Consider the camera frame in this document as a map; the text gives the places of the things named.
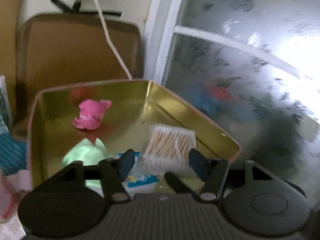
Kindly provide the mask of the light green soft cloth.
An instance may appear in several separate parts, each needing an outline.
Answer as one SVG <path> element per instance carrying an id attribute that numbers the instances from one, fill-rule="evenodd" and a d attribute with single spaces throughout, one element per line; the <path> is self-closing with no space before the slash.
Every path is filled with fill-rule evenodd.
<path id="1" fill-rule="evenodd" d="M 66 153 L 61 163 L 66 167 L 74 161 L 81 161 L 84 166 L 91 166 L 97 165 L 104 159 L 118 159 L 118 157 L 118 154 L 109 153 L 100 139 L 97 138 L 92 143 L 85 138 Z"/>

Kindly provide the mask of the bag of cotton swabs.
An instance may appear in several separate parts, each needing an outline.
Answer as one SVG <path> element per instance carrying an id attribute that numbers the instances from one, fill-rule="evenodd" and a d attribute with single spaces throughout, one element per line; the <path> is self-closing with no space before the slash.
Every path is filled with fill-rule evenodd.
<path id="1" fill-rule="evenodd" d="M 196 134 L 191 129 L 165 124 L 150 126 L 148 142 L 138 158 L 138 169 L 150 175 L 167 172 L 188 174 L 189 152 L 196 147 Z"/>

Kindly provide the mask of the pink fluffy cloth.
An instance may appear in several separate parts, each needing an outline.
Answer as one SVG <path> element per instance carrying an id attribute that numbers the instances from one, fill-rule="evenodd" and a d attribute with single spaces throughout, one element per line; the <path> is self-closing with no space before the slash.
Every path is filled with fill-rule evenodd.
<path id="1" fill-rule="evenodd" d="M 109 100 L 84 100 L 79 104 L 79 117 L 74 118 L 72 124 L 77 129 L 97 129 L 105 115 L 105 111 L 112 106 Z"/>

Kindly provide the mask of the small blue packet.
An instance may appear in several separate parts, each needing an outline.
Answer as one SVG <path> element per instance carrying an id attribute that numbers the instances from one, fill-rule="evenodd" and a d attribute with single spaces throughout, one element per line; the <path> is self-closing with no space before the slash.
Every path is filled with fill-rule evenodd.
<path id="1" fill-rule="evenodd" d="M 159 179 L 156 176 L 140 173 L 136 168 L 140 152 L 135 152 L 135 163 L 124 182 L 123 187 L 129 194 L 152 193 Z"/>

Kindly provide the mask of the teal quilted mat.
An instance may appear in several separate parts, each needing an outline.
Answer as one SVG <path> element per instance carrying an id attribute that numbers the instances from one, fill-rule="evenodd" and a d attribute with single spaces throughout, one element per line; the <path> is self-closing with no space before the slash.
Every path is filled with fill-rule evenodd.
<path id="1" fill-rule="evenodd" d="M 27 144 L 15 140 L 3 120 L 1 120 L 0 163 L 5 176 L 27 168 Z"/>

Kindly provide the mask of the green white drink carton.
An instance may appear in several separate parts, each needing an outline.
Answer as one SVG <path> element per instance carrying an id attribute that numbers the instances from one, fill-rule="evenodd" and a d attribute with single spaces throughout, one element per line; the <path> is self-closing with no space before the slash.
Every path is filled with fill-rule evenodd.
<path id="1" fill-rule="evenodd" d="M 1 134 L 9 133 L 12 127 L 12 113 L 9 105 L 7 84 L 4 75 L 0 76 L 0 119 Z"/>

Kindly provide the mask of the frosted glass window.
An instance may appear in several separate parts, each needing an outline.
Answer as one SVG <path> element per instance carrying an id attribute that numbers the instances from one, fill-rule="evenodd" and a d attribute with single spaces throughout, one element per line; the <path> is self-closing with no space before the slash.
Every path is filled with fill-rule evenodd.
<path id="1" fill-rule="evenodd" d="M 319 0 L 151 0 L 144 77 L 319 202 Z"/>

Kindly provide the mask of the wooden board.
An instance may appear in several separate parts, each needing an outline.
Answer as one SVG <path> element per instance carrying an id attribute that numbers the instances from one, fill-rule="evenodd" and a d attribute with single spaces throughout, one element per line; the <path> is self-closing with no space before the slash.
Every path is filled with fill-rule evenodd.
<path id="1" fill-rule="evenodd" d="M 1 0 L 1 75 L 12 101 L 16 85 L 16 23 L 21 5 L 22 0 Z"/>

